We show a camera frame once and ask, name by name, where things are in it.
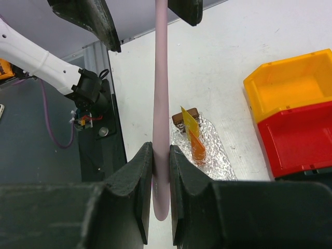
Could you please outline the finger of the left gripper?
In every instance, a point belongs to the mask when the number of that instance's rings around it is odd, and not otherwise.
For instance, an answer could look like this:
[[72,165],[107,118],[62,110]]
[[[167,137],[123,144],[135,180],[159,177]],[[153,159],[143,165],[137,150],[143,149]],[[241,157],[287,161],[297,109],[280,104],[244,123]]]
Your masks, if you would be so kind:
[[60,18],[93,33],[109,50],[121,52],[116,27],[106,1],[48,0]]
[[168,8],[191,26],[202,21],[203,0],[168,0]]

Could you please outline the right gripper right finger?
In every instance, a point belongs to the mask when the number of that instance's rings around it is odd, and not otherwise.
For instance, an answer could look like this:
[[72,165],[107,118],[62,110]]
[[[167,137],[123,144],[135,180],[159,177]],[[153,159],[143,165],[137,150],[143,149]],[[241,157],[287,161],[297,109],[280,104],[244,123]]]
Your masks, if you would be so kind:
[[331,189],[315,182],[215,181],[170,147],[177,248],[331,248]]

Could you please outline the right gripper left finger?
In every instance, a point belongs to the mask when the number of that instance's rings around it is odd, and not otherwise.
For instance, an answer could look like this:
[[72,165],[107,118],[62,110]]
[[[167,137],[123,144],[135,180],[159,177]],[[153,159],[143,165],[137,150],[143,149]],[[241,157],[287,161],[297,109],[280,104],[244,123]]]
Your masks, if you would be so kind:
[[102,182],[2,184],[1,248],[143,248],[153,148]]

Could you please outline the pink toothbrush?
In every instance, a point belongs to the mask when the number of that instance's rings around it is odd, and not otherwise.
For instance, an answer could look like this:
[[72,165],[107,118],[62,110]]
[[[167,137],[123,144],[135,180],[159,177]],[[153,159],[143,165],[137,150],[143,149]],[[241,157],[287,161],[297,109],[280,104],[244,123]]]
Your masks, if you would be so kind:
[[167,218],[169,180],[168,2],[155,1],[155,84],[153,112],[153,205],[159,221]]

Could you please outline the yellow toothpaste tube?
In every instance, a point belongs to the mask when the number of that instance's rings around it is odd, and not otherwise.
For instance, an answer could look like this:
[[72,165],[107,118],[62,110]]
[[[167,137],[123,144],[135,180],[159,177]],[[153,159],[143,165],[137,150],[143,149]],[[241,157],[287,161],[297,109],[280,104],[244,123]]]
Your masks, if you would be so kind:
[[187,138],[190,140],[189,130],[191,130],[196,137],[200,135],[200,127],[199,127],[199,113],[198,110],[194,107],[188,110],[185,110],[181,106],[181,111],[183,115],[183,121],[185,126],[185,132],[187,134]]

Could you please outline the clear toothbrush holder brown ends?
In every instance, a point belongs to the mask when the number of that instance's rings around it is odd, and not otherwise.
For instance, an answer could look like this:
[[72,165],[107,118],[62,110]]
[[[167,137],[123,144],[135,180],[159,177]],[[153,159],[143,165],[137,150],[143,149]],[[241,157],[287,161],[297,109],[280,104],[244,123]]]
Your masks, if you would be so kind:
[[186,129],[190,128],[198,130],[199,124],[199,112],[197,108],[191,108],[182,110],[172,116],[173,124],[180,130],[181,133],[186,133]]

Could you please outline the black plastic bin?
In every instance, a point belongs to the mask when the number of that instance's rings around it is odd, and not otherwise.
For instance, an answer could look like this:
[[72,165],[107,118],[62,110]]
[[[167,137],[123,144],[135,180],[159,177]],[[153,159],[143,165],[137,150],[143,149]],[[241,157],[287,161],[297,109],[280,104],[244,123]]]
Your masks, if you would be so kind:
[[298,173],[293,173],[281,177],[276,177],[276,181],[310,181],[331,184],[331,167],[310,169]]

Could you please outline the orange toothpaste tube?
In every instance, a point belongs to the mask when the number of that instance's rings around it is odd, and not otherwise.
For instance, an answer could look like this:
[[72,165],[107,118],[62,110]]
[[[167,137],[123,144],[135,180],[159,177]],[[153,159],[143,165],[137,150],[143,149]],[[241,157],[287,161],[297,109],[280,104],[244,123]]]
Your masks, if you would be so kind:
[[191,155],[193,161],[198,165],[205,165],[206,149],[200,139],[189,130],[190,141],[191,141]]

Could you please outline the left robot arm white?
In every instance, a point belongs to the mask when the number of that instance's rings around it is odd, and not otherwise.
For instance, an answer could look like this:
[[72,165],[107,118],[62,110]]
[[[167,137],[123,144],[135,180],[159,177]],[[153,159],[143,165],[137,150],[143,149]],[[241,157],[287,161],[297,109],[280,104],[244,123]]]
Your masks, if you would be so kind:
[[[112,15],[106,1],[49,1],[60,18],[93,33],[108,49],[121,52]],[[202,1],[155,2],[154,107],[168,113],[168,10],[196,26],[202,20]],[[69,64],[43,49],[1,21],[1,58],[36,76],[72,100],[79,110],[103,115],[110,108],[96,73]]]

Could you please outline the clear textured oval tray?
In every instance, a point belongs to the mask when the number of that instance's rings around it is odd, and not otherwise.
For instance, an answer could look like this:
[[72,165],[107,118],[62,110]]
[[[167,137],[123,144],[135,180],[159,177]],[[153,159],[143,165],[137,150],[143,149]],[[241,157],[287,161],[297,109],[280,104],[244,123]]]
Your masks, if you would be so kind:
[[199,114],[200,141],[205,147],[205,159],[201,162],[193,160],[191,142],[184,132],[184,125],[171,124],[171,144],[177,145],[186,158],[213,180],[236,181],[237,177],[223,147],[214,125]]

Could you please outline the red plastic bin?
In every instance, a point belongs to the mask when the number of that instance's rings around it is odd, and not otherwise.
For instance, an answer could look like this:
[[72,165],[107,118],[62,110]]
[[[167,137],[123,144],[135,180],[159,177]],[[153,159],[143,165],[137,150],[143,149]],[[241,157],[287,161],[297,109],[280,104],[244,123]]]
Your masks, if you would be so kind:
[[331,102],[280,111],[258,131],[274,178],[331,167]]

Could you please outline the yellow plastic bin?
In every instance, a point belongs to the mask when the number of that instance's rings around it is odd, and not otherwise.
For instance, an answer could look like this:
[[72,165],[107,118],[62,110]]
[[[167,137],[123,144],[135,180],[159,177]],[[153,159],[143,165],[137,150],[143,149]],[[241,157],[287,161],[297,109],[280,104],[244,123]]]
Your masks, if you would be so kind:
[[244,79],[253,119],[331,101],[331,50],[262,64]]

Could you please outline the aluminium frame rail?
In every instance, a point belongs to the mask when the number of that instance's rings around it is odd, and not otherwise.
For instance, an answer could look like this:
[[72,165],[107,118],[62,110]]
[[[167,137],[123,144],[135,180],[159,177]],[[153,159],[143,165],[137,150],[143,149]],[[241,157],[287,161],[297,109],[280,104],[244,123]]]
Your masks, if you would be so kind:
[[154,73],[155,34],[143,33],[122,39],[120,52],[112,52],[96,41],[83,48],[85,68],[112,81],[122,74],[141,72],[146,69]]

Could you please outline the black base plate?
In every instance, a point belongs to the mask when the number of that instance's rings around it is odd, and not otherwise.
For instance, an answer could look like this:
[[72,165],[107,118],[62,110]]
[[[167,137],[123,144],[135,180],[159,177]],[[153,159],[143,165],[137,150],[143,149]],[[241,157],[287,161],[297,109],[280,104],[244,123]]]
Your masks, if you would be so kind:
[[93,127],[78,132],[78,146],[83,182],[100,182],[127,163],[114,86],[102,81],[110,108]]

